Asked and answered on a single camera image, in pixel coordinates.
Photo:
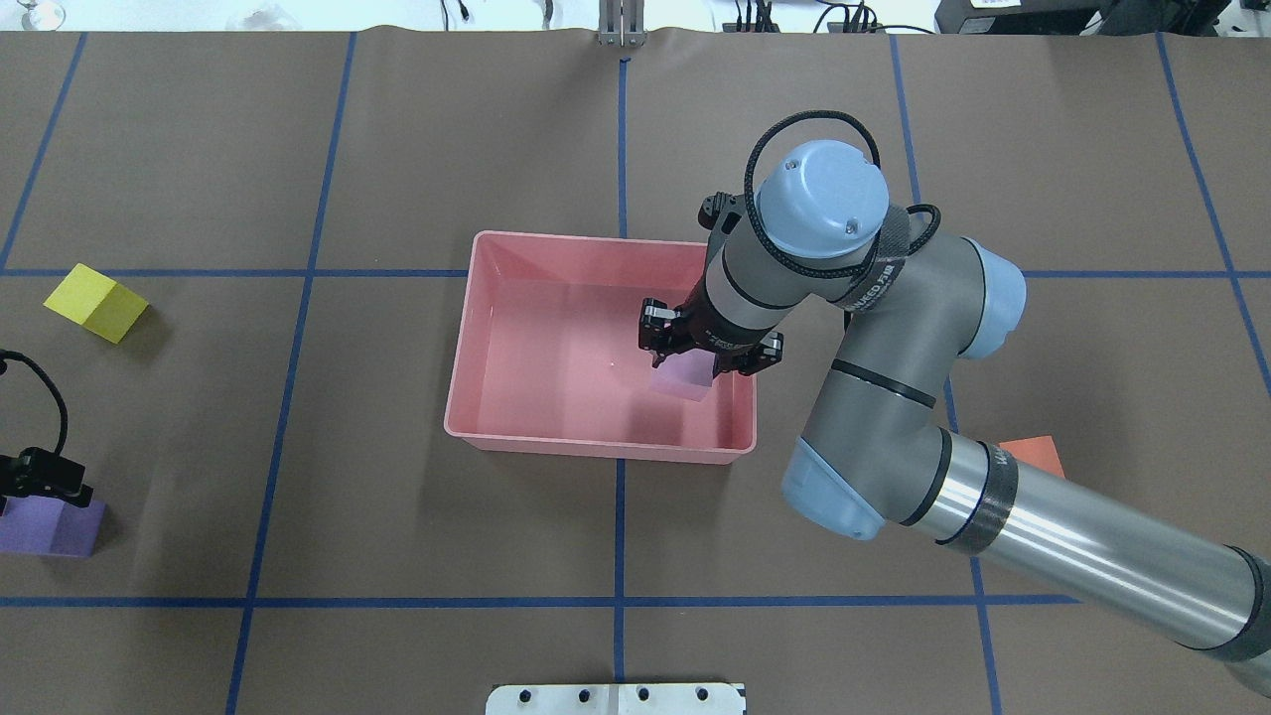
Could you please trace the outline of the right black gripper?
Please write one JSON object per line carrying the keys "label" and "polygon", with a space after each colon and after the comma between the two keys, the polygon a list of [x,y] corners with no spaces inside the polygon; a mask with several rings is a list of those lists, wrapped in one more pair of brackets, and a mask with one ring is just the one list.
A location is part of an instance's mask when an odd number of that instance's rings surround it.
{"label": "right black gripper", "polygon": [[727,320],[709,298],[705,279],[675,309],[657,298],[641,302],[638,345],[658,370],[672,356],[702,351],[713,356],[712,373],[754,375],[784,358],[784,337],[775,330],[744,329]]}

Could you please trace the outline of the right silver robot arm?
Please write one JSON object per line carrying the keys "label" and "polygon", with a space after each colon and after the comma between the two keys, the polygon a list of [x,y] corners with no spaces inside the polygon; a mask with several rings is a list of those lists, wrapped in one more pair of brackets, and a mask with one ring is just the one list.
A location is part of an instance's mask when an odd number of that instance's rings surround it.
{"label": "right silver robot arm", "polygon": [[806,298],[846,325],[782,476],[782,494],[830,532],[894,523],[1040,580],[1221,662],[1268,693],[1268,561],[1162,523],[938,422],[960,359],[1021,323],[1021,268],[899,207],[872,151],[813,140],[763,182],[702,204],[702,276],[677,307],[641,305],[655,364],[693,349],[716,373],[777,364],[777,326]]}

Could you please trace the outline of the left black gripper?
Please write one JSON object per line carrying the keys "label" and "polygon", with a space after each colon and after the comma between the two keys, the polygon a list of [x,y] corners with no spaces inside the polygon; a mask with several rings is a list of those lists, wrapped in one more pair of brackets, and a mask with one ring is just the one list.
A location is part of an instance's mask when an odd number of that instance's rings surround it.
{"label": "left black gripper", "polygon": [[1,456],[1,508],[8,500],[28,497],[62,500],[69,505],[92,505],[92,486],[83,480],[85,467],[72,458],[42,448],[25,448],[18,456]]}

